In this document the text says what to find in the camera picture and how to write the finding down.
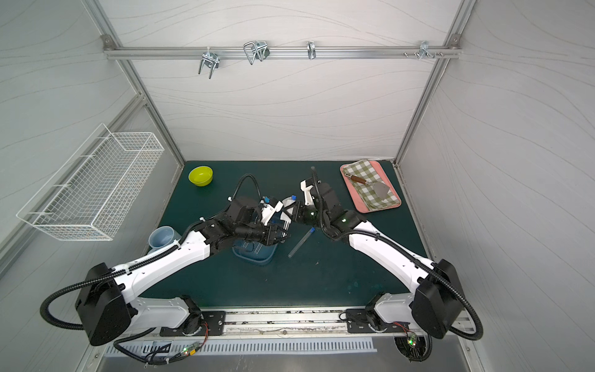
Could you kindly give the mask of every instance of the yellow bowl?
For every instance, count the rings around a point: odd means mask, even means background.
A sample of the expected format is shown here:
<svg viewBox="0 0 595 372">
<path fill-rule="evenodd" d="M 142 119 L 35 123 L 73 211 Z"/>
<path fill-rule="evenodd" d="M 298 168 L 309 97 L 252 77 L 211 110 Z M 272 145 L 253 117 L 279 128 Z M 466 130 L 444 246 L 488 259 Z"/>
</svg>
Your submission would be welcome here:
<svg viewBox="0 0 595 372">
<path fill-rule="evenodd" d="M 190 171 L 188 179 L 197 186 L 206 186 L 213 181 L 213 170 L 206 165 L 194 168 Z"/>
</svg>

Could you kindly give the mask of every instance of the wire basket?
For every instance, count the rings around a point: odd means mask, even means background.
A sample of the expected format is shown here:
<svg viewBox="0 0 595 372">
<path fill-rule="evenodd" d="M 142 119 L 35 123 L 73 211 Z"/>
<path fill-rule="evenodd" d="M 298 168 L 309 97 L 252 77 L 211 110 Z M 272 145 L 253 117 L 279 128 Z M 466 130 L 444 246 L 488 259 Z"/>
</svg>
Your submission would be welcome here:
<svg viewBox="0 0 595 372">
<path fill-rule="evenodd" d="M 163 150 L 151 132 L 102 124 L 17 217 L 58 240 L 112 240 Z"/>
</svg>

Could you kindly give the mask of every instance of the black motor housing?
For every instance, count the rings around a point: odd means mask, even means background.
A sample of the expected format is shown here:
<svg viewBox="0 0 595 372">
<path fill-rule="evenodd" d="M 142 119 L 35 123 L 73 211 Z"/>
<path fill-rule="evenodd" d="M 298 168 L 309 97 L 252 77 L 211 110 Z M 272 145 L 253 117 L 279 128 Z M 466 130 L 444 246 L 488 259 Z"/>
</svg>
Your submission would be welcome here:
<svg viewBox="0 0 595 372">
<path fill-rule="evenodd" d="M 109 274 L 104 262 L 92 267 L 85 280 L 95 279 Z M 103 345 L 126 331 L 136 309 L 126 305 L 118 284 L 110 278 L 94 285 L 81 288 L 74 304 L 89 343 Z"/>
<path fill-rule="evenodd" d="M 434 271 L 446 279 L 464 296 L 461 281 L 450 262 L 440 260 Z M 463 305 L 452 293 L 430 275 L 419 284 L 413 302 L 409 305 L 415 322 L 428 335 L 442 339 L 463 310 Z"/>
</svg>

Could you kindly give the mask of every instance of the pink tray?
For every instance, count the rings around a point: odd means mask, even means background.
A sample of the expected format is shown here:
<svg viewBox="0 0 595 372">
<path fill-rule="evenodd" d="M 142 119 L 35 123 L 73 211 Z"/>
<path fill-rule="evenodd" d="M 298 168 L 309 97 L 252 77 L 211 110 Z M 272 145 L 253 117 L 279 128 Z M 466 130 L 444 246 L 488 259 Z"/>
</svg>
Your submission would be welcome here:
<svg viewBox="0 0 595 372">
<path fill-rule="evenodd" d="M 364 203 L 364 201 L 362 200 L 362 197 L 359 196 L 357 190 L 355 189 L 355 187 L 353 187 L 351 180 L 348 179 L 347 177 L 345 177 L 345 173 L 343 172 L 343 167 L 346 167 L 349 164 L 343 164 L 343 165 L 341 165 L 341 168 L 340 168 L 341 175 L 343 176 L 343 180 L 345 181 L 345 184 L 347 185 L 349 194 L 351 195 L 351 198 L 353 199 L 353 203 L 355 204 L 355 209 L 357 209 L 358 212 L 360 212 L 360 213 L 369 213 L 369 212 L 384 211 L 384 210 L 389 210 L 392 208 L 397 208 L 398 206 L 401 205 L 401 198 L 399 197 L 399 194 L 397 194 L 397 192 L 395 191 L 393 184 L 390 183 L 388 176 L 384 172 L 384 169 L 382 169 L 382 165 L 380 165 L 380 163 L 375 160 L 370 160 L 370 164 L 372 164 L 372 166 L 374 167 L 374 170 L 376 171 L 376 173 L 378 173 L 378 175 L 380 176 L 382 181 L 388 187 L 390 187 L 390 190 L 397 197 L 397 199 L 399 200 L 399 203 L 392 207 L 383 208 L 381 210 L 373 210 L 373 211 L 369 210 L 368 207 L 366 206 L 366 203 Z"/>
</svg>

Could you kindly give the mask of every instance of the green checkered cloth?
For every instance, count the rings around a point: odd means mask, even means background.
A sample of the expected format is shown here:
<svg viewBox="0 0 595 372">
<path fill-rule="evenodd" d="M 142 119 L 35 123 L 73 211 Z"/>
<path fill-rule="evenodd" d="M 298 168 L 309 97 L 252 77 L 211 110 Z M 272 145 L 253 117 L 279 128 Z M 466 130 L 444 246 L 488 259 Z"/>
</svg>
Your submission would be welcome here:
<svg viewBox="0 0 595 372">
<path fill-rule="evenodd" d="M 382 178 L 380 178 L 380 175 L 378 175 L 368 160 L 360 160 L 356 161 L 355 163 L 348 164 L 343 167 L 343 172 L 345 174 L 351 174 L 352 176 L 361 177 L 370 183 L 374 181 L 383 182 Z M 351 183 L 353 184 L 353 187 L 355 187 L 355 190 L 358 192 L 359 196 L 362 197 L 362 200 L 370 211 L 383 210 L 385 208 L 397 205 L 400 202 L 399 198 L 393 194 L 392 190 L 389 190 L 389 194 L 385 199 L 380 199 L 374 192 L 373 185 L 363 185 L 355 181 L 351 181 Z"/>
</svg>

